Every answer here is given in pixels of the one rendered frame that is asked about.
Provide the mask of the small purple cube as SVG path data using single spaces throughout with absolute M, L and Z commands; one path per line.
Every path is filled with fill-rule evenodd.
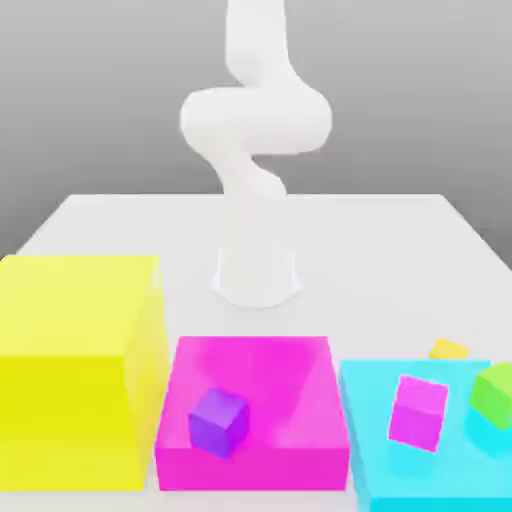
M 191 445 L 228 459 L 247 436 L 248 401 L 219 388 L 208 389 L 188 413 Z

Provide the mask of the large cyan box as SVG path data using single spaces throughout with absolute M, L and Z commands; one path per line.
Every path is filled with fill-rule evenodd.
M 512 429 L 470 408 L 487 360 L 343 360 L 339 386 L 359 512 L 512 512 Z M 430 453 L 388 438 L 399 378 L 449 387 L 439 446 Z

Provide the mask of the large yellow box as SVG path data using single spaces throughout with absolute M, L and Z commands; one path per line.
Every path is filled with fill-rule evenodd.
M 0 261 L 0 491 L 139 491 L 169 376 L 155 256 Z

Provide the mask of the small green cube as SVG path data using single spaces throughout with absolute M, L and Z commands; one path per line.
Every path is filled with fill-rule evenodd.
M 512 363 L 500 362 L 480 371 L 469 404 L 498 429 L 512 428 Z

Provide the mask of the small yellow cube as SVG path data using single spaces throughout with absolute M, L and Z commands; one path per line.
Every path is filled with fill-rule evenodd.
M 466 345 L 454 341 L 438 338 L 430 353 L 430 359 L 458 360 L 466 359 L 469 354 L 469 348 Z

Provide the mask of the small pink cube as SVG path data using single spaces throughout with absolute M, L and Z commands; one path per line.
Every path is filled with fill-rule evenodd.
M 448 395 L 448 385 L 401 375 L 393 401 L 388 439 L 436 453 Z

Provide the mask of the large magenta box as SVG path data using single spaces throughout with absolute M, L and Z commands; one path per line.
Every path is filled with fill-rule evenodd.
M 247 436 L 228 459 L 190 442 L 188 413 L 210 388 L 249 404 Z M 349 455 L 326 338 L 180 338 L 155 443 L 161 490 L 343 491 Z

